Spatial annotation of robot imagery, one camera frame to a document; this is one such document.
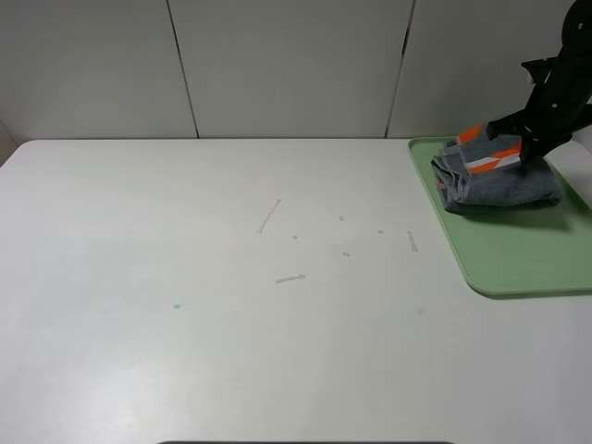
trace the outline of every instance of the table surface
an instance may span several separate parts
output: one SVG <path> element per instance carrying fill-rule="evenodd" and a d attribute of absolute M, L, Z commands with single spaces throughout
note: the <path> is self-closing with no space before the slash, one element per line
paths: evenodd
<path fill-rule="evenodd" d="M 591 442 L 592 298 L 472 291 L 407 142 L 21 146 L 0 442 Z"/>

